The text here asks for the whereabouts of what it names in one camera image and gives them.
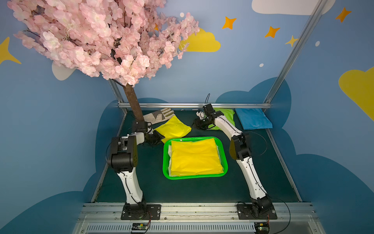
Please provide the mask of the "white raincoat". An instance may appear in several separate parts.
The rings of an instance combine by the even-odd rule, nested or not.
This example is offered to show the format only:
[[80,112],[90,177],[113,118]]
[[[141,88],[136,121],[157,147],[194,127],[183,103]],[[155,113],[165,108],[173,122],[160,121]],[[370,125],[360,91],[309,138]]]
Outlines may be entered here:
[[171,144],[168,146],[168,156],[169,156],[168,175],[171,177],[171,164],[172,164],[172,146],[171,146]]

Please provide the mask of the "lime green raincoat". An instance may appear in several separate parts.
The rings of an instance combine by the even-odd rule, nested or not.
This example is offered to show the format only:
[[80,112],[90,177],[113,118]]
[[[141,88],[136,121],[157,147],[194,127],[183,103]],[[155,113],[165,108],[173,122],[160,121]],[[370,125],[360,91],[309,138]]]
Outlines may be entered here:
[[[235,126],[235,121],[234,121],[234,110],[233,109],[224,109],[224,108],[214,108],[216,112],[221,111],[224,116],[227,118],[227,120]],[[209,125],[209,130],[221,130],[218,126],[211,124]]]

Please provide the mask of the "yellow raincoat back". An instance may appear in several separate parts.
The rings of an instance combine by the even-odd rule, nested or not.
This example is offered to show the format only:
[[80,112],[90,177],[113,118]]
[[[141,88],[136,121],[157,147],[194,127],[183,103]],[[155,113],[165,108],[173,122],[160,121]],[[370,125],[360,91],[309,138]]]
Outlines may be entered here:
[[182,138],[191,132],[191,127],[182,123],[177,116],[173,116],[165,124],[155,129],[164,138],[161,140],[166,143],[170,139]]

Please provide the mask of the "yellow raincoat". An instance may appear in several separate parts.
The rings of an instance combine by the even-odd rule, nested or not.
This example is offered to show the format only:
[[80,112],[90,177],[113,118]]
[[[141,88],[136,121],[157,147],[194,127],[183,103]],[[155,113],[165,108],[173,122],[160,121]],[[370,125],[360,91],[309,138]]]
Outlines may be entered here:
[[164,138],[161,140],[166,143],[170,139],[182,138],[191,132],[191,127],[182,123],[177,116],[173,116],[165,124],[155,129]]
[[171,177],[219,175],[224,172],[214,138],[198,141],[173,140]]

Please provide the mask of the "green plastic basket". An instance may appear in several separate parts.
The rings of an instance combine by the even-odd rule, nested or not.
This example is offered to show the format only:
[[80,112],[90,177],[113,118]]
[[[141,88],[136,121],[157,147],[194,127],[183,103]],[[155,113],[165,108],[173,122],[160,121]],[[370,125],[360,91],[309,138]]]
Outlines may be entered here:
[[206,137],[188,137],[188,138],[177,138],[177,139],[168,140],[165,143],[165,145],[164,145],[164,153],[163,153],[163,173],[164,173],[164,176],[167,179],[170,179],[170,180],[181,180],[181,179],[193,179],[193,178],[221,177],[221,176],[224,176],[228,172],[228,163],[227,163],[226,155],[225,155],[225,152],[224,152],[223,144],[216,137],[212,137],[212,138],[215,139],[216,144],[219,147],[219,154],[220,154],[220,158],[221,158],[221,164],[224,167],[224,172],[222,174],[219,174],[219,175],[182,176],[182,177],[170,177],[168,175],[168,164],[169,164],[169,162],[168,162],[169,161],[168,146],[170,145],[171,141],[173,141],[173,140],[198,141],[198,140],[204,140],[204,139],[211,138],[211,137],[212,136],[206,136]]

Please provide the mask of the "yellow raincoat front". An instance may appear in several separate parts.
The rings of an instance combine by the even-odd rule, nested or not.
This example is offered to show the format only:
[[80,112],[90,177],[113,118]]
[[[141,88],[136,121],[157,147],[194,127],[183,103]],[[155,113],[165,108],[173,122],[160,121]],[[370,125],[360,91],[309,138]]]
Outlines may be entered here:
[[171,177],[219,175],[224,172],[214,138],[198,141],[173,140]]

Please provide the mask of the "blue raincoat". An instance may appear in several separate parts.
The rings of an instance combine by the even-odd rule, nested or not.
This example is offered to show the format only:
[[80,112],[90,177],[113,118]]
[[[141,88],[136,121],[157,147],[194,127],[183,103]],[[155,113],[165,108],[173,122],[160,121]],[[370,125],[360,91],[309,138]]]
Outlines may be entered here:
[[236,114],[245,130],[271,129],[272,122],[266,117],[262,109],[235,109]]

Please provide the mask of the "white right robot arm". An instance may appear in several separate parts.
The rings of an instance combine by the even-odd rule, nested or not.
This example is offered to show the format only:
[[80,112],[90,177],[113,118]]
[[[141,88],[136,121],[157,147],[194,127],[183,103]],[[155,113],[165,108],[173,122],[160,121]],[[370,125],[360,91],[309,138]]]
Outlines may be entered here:
[[204,105],[203,110],[197,112],[197,116],[198,118],[193,122],[195,128],[207,130],[210,125],[215,125],[230,140],[229,153],[244,175],[255,216],[273,212],[271,198],[263,187],[253,163],[249,134],[237,129],[221,111],[215,111],[211,104]]

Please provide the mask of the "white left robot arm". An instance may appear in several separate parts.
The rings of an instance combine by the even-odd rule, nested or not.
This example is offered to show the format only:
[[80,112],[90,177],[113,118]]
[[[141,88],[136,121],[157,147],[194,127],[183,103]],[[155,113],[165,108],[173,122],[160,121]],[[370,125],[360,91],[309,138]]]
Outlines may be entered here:
[[124,210],[126,214],[147,213],[147,204],[140,188],[136,167],[138,165],[138,145],[145,142],[159,143],[162,136],[154,133],[152,124],[146,121],[134,121],[132,133],[113,137],[108,146],[106,163],[120,177],[126,193]]

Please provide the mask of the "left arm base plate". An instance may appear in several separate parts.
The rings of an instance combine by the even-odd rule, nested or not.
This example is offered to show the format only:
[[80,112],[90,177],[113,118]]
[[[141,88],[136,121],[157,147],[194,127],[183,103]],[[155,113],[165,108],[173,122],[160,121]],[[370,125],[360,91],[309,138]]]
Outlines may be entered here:
[[160,204],[128,204],[123,207],[121,220],[159,220],[161,215]]

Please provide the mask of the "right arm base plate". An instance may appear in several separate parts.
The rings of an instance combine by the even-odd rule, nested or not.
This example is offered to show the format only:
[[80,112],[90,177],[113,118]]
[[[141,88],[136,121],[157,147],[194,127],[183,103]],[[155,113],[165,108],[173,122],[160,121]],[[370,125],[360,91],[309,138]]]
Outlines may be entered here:
[[239,220],[277,220],[274,206],[269,209],[260,209],[253,204],[239,203],[236,205]]

